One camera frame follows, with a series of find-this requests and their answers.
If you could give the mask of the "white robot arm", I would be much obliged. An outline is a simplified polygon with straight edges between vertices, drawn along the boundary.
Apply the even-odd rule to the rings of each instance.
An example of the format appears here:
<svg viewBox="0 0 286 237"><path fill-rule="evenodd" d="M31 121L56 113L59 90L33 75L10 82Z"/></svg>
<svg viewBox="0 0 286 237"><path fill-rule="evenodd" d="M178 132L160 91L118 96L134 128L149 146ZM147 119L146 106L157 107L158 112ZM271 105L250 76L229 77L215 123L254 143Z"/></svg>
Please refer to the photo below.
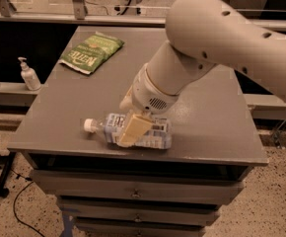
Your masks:
<svg viewBox="0 0 286 237"><path fill-rule="evenodd" d="M222 0L177 0L167 40L135 76L120 103L127 111L117 144L130 147L188 84L230 67L286 103L286 35L259 27Z"/></svg>

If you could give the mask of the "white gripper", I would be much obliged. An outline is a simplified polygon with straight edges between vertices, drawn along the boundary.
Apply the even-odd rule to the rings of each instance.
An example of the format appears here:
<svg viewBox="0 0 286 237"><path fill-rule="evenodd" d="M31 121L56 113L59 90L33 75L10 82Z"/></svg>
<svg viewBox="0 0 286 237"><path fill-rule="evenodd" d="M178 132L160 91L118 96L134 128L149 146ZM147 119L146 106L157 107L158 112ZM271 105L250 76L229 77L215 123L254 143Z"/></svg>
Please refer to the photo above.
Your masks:
<svg viewBox="0 0 286 237"><path fill-rule="evenodd" d="M150 80L147 73L148 64L145 63L135 76L132 88L129 88L119 104L122 111L129 112L133 106L152 114L166 112L177 100L177 95L167 95L161 92ZM121 147L131 147L151 127L152 120L143 115L129 112L121 129L117 144Z"/></svg>

